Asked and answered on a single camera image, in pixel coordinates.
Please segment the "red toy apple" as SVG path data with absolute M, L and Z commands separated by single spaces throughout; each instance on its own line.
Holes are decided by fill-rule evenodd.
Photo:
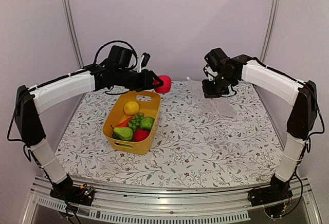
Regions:
M 159 78 L 163 81 L 163 85 L 156 87 L 154 90 L 158 94 L 166 94 L 170 91 L 171 85 L 172 85 L 172 80 L 169 76 L 167 75 L 161 75 Z

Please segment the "clear zip top bag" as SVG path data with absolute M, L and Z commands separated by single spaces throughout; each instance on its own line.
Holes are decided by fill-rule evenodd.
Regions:
M 218 117 L 236 117 L 236 111 L 225 98 L 206 99 L 200 81 L 191 80 L 187 77 L 187 83 L 192 99 L 203 112 Z

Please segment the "yellow plastic basket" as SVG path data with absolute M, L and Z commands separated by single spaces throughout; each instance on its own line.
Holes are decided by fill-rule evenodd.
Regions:
M 160 104 L 155 92 L 121 95 L 103 126 L 110 145 L 118 151 L 146 154 L 157 131 Z

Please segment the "yellow toy lemon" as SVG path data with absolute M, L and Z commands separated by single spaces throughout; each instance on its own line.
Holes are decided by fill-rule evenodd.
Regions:
M 136 101 L 128 101 L 123 107 L 124 113 L 133 116 L 139 112 L 139 104 Z

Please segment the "green toy cabbage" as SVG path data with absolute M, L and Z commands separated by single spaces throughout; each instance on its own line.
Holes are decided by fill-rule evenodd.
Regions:
M 153 117 L 144 117 L 140 121 L 140 128 L 142 130 L 148 130 L 150 131 L 153 127 L 155 119 Z

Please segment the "green toy grapes bunch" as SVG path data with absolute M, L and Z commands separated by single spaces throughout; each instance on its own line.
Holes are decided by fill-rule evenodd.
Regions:
M 128 127 L 135 132 L 138 128 L 140 128 L 140 121 L 144 118 L 144 113 L 137 113 L 133 116 L 132 120 L 130 121 Z

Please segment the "red toy tomato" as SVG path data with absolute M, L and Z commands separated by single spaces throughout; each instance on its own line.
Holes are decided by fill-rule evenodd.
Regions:
M 150 132 L 148 130 L 137 129 L 134 133 L 133 140 L 135 142 L 140 142 L 145 140 L 149 136 Z

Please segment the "green toy pear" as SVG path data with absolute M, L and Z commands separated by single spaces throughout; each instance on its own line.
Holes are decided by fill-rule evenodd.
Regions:
M 132 141 L 134 137 L 134 131 L 129 127 L 115 127 L 113 132 L 112 138 L 121 141 Z

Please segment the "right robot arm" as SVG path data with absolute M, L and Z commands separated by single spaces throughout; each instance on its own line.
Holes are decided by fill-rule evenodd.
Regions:
M 285 184 L 302 161 L 306 141 L 317 117 L 315 83 L 290 77 L 266 66 L 256 57 L 242 54 L 230 58 L 221 48 L 212 49 L 204 59 L 207 79 L 202 85 L 205 98 L 227 96 L 240 81 L 245 81 L 276 95 L 292 107 L 282 159 L 272 176 L 272 186 L 266 189 L 268 200 L 277 201 L 285 194 Z

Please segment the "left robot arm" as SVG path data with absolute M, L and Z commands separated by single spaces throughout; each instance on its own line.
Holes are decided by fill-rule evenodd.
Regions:
M 46 140 L 39 115 L 72 97 L 91 91 L 121 86 L 128 91 L 140 92 L 157 90 L 164 85 L 159 76 L 145 68 L 150 58 L 148 53 L 138 57 L 129 43 L 125 47 L 120 47 L 120 43 L 109 42 L 109 54 L 100 64 L 94 61 L 54 80 L 30 88 L 22 85 L 17 89 L 11 123 L 16 124 L 21 135 L 18 141 L 30 149 L 41 169 L 57 185 L 57 193 L 65 200 L 75 198 L 76 188 Z

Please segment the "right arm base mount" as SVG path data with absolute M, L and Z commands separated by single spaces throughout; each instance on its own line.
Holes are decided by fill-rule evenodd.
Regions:
M 264 206 L 264 212 L 272 219 L 281 218 L 292 203 L 290 185 L 273 184 L 266 187 L 255 187 L 248 192 L 247 199 L 253 207 Z

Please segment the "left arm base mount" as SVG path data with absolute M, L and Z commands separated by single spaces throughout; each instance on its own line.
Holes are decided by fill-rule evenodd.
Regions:
M 75 186 L 71 182 L 54 184 L 50 191 L 50 197 L 76 203 L 84 206 L 91 206 L 95 195 L 95 188 L 86 183 Z

